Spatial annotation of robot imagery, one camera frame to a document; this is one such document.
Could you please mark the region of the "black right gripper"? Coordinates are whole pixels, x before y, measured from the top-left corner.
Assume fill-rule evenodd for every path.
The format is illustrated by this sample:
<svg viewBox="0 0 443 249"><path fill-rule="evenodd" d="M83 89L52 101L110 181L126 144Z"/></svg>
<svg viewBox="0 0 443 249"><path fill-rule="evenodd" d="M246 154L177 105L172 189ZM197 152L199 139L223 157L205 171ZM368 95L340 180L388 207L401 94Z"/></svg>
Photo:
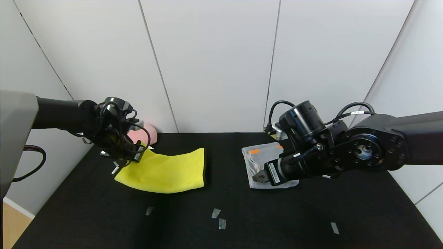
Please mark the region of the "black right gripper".
<svg viewBox="0 0 443 249"><path fill-rule="evenodd" d="M297 186L299 166L300 160L293 155L280 157L265 163L264 170L257 172L252 179L258 183L270 181L272 186Z"/></svg>

